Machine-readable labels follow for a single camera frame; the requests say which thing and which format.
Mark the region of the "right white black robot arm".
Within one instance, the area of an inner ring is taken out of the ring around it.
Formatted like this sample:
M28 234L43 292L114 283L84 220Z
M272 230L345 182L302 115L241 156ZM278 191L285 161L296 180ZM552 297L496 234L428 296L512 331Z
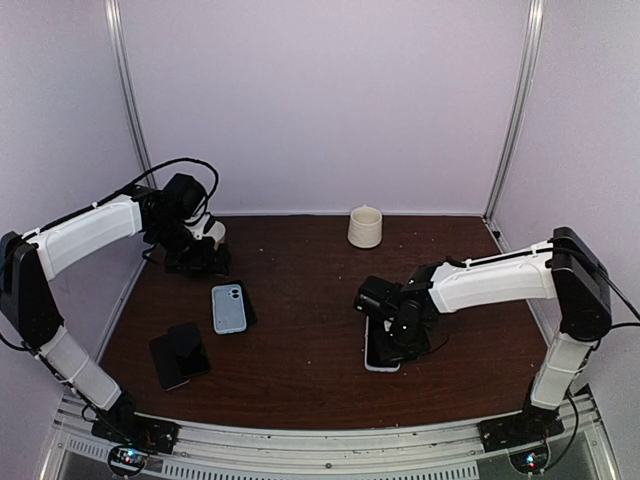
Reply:
M459 310L511 301L556 300L561 321L535 375L523 412L513 419L519 440L535 440L591 350L612 328L608 272L581 237L558 227L552 237L507 254L417 267L403 283L369 276L354 307L379 324L375 348L384 363L429 350L426 326Z

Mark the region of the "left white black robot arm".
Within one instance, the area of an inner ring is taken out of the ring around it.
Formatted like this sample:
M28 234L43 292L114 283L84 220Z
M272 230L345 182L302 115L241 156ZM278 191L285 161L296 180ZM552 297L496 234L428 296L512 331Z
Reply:
M166 253L167 270L219 272L224 226L209 212L213 188L176 173L162 188L137 181L60 219L1 239L1 313L16 331L17 349L42 362L91 408L123 444L144 424L130 396L97 363L96 334L133 274L143 246Z

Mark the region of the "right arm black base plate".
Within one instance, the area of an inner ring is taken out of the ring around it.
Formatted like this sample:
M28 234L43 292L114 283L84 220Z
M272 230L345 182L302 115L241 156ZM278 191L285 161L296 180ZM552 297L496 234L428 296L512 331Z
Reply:
M549 436L564 432L563 423L555 411L543 414L520 412L481 421L477 427L485 452L542 442Z

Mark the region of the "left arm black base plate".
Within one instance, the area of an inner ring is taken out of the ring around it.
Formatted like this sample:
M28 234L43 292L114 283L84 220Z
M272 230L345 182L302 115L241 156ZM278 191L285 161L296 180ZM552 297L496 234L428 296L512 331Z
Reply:
M91 434L95 437L154 454L171 454L178 433L177 423L137 414L119 421L115 418L98 419L91 428Z

